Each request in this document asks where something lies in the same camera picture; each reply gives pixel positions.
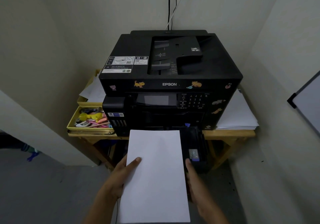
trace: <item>black corner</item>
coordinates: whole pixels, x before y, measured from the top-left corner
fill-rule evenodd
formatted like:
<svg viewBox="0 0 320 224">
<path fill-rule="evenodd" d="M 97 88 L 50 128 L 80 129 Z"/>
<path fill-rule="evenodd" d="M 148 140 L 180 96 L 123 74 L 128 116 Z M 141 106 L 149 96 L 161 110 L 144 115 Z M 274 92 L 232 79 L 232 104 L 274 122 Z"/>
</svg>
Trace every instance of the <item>black corner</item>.
<svg viewBox="0 0 320 224">
<path fill-rule="evenodd" d="M 288 102 L 288 103 L 291 105 L 291 107 L 293 107 L 294 109 L 297 108 L 297 105 L 295 105 L 292 100 L 293 100 L 296 96 L 297 96 L 297 94 L 294 93 L 294 94 L 292 94 L 291 97 L 289 97 L 289 99 L 287 100 L 287 102 Z"/>
</svg>

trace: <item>person's left hand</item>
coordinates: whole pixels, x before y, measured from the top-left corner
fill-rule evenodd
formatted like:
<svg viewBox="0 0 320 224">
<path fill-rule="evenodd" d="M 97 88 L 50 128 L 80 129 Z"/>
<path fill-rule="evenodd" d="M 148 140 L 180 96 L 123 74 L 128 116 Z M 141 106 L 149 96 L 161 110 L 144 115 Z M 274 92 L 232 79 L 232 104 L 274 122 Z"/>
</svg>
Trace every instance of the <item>person's left hand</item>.
<svg viewBox="0 0 320 224">
<path fill-rule="evenodd" d="M 108 195 L 112 197 L 114 201 L 122 196 L 123 184 L 126 181 L 129 174 L 134 170 L 141 162 L 141 157 L 137 157 L 129 165 L 127 164 L 127 155 L 116 165 L 115 169 L 111 173 L 110 177 L 104 183 L 102 191 L 107 191 Z"/>
</svg>

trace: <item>black printer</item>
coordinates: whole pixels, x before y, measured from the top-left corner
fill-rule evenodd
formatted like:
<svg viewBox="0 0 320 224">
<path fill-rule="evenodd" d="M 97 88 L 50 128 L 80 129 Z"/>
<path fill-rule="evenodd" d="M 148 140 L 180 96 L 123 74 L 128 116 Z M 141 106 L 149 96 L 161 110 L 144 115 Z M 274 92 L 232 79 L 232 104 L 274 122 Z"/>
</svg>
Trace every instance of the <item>black printer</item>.
<svg viewBox="0 0 320 224">
<path fill-rule="evenodd" d="M 205 30 L 122 34 L 99 79 L 115 133 L 180 130 L 182 153 L 206 172 L 202 130 L 213 130 L 243 76 L 214 33 Z"/>
</svg>

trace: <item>epson logo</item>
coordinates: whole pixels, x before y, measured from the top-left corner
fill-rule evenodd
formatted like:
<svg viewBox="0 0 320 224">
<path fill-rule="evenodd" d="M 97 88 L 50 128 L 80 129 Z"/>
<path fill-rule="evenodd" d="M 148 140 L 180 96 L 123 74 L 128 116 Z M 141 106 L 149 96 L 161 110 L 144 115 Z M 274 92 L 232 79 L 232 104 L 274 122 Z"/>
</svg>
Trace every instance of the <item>epson logo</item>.
<svg viewBox="0 0 320 224">
<path fill-rule="evenodd" d="M 162 83 L 162 85 L 177 85 L 176 83 Z"/>
</svg>

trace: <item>yellow tray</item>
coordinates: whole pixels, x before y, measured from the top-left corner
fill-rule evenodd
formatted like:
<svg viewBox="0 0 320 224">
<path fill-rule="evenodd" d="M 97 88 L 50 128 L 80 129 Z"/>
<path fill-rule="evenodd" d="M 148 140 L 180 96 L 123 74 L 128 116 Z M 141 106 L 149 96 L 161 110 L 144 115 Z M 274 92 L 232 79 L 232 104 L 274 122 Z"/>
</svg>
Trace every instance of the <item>yellow tray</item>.
<svg viewBox="0 0 320 224">
<path fill-rule="evenodd" d="M 114 131 L 113 128 L 86 128 L 86 127 L 75 127 L 75 122 L 79 118 L 80 115 L 80 110 L 82 108 L 97 108 L 96 105 L 90 105 L 90 106 L 79 106 L 75 113 L 73 114 L 67 129 L 68 130 L 77 130 L 77 131 L 88 131 L 88 132 L 94 132 L 94 131 L 103 131 L 103 132 L 108 132 L 108 131 Z"/>
<path fill-rule="evenodd" d="M 94 75 L 90 78 L 90 80 L 86 84 L 85 88 L 93 82 L 94 77 L 97 76 L 97 74 L 99 74 L 99 72 L 100 72 L 100 69 L 95 70 Z M 102 106 L 102 102 L 87 102 L 87 100 L 88 99 L 86 99 L 85 97 L 79 96 L 77 103 L 79 106 Z"/>
</svg>

